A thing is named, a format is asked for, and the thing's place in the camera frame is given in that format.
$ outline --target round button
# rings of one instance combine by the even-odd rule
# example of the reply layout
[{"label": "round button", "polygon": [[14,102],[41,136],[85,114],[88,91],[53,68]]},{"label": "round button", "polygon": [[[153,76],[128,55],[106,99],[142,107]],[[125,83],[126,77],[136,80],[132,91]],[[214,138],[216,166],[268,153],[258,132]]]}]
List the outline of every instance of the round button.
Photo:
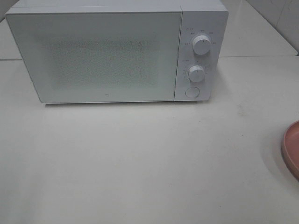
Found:
[{"label": "round button", "polygon": [[196,87],[191,87],[187,89],[186,96],[189,98],[196,98],[199,96],[199,89]]},{"label": "round button", "polygon": [[194,65],[189,69],[188,76],[191,82],[198,83],[205,79],[205,71],[203,67]]},{"label": "round button", "polygon": [[204,55],[210,51],[211,39],[206,34],[195,37],[192,41],[193,51],[197,55]]}]

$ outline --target wall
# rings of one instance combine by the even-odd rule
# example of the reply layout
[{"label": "wall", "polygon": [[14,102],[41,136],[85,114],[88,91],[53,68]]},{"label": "wall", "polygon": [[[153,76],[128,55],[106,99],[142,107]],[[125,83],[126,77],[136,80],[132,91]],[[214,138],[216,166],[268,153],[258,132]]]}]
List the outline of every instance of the wall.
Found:
[{"label": "wall", "polygon": [[299,51],[299,0],[247,0]]},{"label": "wall", "polygon": [[0,0],[0,21],[4,19],[4,14],[18,0]]}]

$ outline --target microwave top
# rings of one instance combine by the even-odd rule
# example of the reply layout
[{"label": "microwave top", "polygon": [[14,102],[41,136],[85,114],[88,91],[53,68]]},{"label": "microwave top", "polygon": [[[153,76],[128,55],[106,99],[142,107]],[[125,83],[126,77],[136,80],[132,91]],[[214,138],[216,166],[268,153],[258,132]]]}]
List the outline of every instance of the microwave top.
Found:
[{"label": "microwave top", "polygon": [[19,0],[7,14],[226,11],[220,0]]}]

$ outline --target control panel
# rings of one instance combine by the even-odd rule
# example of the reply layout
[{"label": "control panel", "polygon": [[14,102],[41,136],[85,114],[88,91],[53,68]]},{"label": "control panel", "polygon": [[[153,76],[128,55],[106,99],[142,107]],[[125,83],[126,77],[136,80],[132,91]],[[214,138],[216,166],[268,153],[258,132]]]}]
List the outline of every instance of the control panel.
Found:
[{"label": "control panel", "polygon": [[227,11],[183,11],[175,101],[210,98],[227,19]]}]

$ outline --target white knob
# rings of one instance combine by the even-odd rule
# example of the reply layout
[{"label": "white knob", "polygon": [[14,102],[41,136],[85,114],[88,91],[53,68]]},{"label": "white knob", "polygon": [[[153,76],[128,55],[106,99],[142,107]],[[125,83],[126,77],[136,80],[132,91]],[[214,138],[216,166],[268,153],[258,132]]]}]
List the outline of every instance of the white knob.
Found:
[{"label": "white knob", "polygon": [[210,51],[211,39],[205,34],[195,37],[192,41],[193,51],[197,55],[204,55]]},{"label": "white knob", "polygon": [[191,82],[198,83],[205,79],[205,70],[199,65],[192,66],[188,71]]}]

